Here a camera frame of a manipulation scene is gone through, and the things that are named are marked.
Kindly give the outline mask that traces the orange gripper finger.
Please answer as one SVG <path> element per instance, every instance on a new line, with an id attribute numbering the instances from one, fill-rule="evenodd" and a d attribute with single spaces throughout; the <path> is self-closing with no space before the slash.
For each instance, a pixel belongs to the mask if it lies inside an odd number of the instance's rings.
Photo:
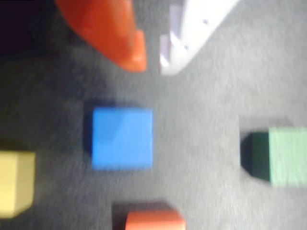
<path id="1" fill-rule="evenodd" d="M 68 26 L 113 63 L 131 72 L 147 68 L 145 34 L 130 0 L 57 0 Z"/>

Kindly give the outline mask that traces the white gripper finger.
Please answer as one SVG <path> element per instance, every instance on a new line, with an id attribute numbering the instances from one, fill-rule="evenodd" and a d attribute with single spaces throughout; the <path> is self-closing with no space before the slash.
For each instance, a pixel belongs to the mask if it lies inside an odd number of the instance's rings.
<path id="1" fill-rule="evenodd" d="M 177 0 L 169 6 L 168 32 L 160 36 L 160 73 L 180 73 L 202 49 L 238 0 Z"/>

